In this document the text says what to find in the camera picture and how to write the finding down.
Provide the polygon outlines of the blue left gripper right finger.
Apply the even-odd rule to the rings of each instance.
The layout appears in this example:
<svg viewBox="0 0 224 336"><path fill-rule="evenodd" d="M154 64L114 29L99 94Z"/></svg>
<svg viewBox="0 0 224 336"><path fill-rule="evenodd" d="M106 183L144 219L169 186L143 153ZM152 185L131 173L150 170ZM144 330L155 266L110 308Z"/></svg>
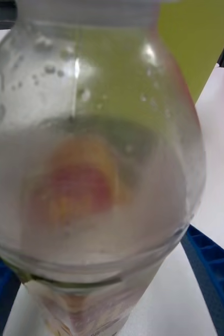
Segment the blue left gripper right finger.
<svg viewBox="0 0 224 336"><path fill-rule="evenodd" d="M190 225L181 240L217 335L224 335L224 249Z"/></svg>

